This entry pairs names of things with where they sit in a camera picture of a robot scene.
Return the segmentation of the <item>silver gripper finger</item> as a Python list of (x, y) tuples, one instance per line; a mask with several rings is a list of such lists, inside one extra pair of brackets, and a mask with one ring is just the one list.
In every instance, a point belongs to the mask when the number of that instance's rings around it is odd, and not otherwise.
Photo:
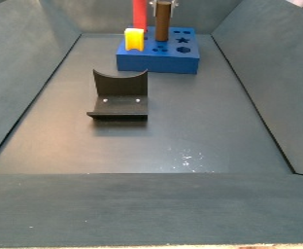
[(176, 0), (171, 0), (171, 12), (174, 11), (175, 7), (176, 7)]
[(156, 0), (150, 0), (150, 1), (148, 1), (148, 5), (154, 8), (155, 5), (156, 5)]

